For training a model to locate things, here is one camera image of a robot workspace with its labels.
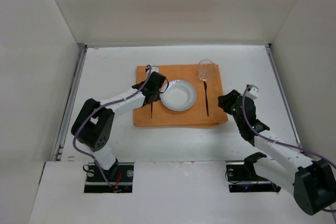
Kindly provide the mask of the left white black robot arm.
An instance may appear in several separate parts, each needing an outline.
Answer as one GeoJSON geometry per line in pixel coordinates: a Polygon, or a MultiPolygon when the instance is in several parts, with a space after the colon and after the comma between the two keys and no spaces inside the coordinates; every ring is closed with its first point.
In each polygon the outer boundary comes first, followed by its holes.
{"type": "Polygon", "coordinates": [[[93,98],[85,101],[71,128],[74,149],[91,157],[106,179],[116,175],[119,165],[107,147],[113,120],[160,100],[160,90],[167,80],[166,76],[150,69],[147,69],[146,74],[144,81],[107,102],[93,98]]]}

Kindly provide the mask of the black plastic knife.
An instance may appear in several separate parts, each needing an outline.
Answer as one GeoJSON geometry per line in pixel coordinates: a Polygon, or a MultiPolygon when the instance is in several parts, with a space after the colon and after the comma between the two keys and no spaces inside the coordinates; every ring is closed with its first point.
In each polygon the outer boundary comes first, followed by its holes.
{"type": "Polygon", "coordinates": [[[204,92],[205,92],[206,113],[207,113],[207,116],[209,117],[208,97],[207,97],[207,83],[206,83],[206,81],[203,81],[203,85],[204,85],[204,92]]]}

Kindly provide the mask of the clear plastic plate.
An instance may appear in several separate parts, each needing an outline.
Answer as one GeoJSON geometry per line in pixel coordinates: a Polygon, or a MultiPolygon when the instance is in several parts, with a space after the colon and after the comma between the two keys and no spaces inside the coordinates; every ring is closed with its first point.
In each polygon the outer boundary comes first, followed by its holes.
{"type": "Polygon", "coordinates": [[[173,80],[162,87],[160,99],[163,105],[169,110],[186,111],[196,101],[196,90],[185,80],[173,80]]]}

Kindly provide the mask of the clear plastic cup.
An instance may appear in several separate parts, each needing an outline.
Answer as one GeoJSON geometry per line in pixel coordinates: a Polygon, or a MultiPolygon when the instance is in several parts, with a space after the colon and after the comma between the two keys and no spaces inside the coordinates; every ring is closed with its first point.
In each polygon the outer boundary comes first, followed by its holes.
{"type": "Polygon", "coordinates": [[[201,60],[198,63],[198,77],[202,81],[207,81],[213,74],[215,64],[208,59],[201,60]]]}

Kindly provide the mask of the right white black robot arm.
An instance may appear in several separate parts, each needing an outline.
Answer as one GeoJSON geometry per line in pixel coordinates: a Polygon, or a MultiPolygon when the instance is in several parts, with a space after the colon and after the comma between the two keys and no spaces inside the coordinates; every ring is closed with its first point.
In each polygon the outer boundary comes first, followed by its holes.
{"type": "Polygon", "coordinates": [[[282,142],[257,119],[254,100],[259,89],[248,85],[218,97],[218,106],[234,118],[241,137],[258,152],[245,158],[250,176],[269,180],[287,191],[299,208],[312,216],[335,203],[335,164],[324,157],[315,161],[298,146],[282,142]]]}

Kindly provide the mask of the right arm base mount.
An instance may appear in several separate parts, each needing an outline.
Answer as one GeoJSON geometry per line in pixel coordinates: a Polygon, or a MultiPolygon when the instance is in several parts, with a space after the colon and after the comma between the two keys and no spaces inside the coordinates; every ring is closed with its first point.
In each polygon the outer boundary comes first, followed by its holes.
{"type": "Polygon", "coordinates": [[[254,164],[265,159],[266,154],[257,152],[240,162],[226,163],[225,178],[230,193],[279,193],[281,187],[256,174],[254,164]]]}

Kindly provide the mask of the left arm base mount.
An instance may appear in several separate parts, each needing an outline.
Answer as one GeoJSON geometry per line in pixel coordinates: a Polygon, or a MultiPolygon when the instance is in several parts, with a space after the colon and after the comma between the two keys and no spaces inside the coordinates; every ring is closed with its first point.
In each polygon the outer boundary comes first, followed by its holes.
{"type": "Polygon", "coordinates": [[[90,194],[128,194],[133,190],[134,163],[119,163],[117,169],[111,174],[102,176],[95,163],[85,164],[82,167],[86,172],[84,193],[90,194]]]}

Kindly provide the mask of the orange cloth napkin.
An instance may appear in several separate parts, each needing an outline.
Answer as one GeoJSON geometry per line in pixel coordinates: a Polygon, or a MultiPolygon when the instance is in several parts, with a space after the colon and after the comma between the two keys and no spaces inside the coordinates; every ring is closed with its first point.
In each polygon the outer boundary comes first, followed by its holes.
{"type": "Polygon", "coordinates": [[[151,106],[146,105],[133,110],[133,124],[137,127],[156,126],[186,126],[211,127],[228,121],[227,114],[218,107],[218,97],[223,95],[222,80],[219,66],[207,83],[207,97],[209,117],[206,113],[205,92],[203,81],[198,77],[198,65],[161,65],[159,73],[166,76],[168,81],[185,80],[196,90],[196,101],[186,111],[172,111],[166,108],[161,101],[153,103],[153,118],[151,106]]]}

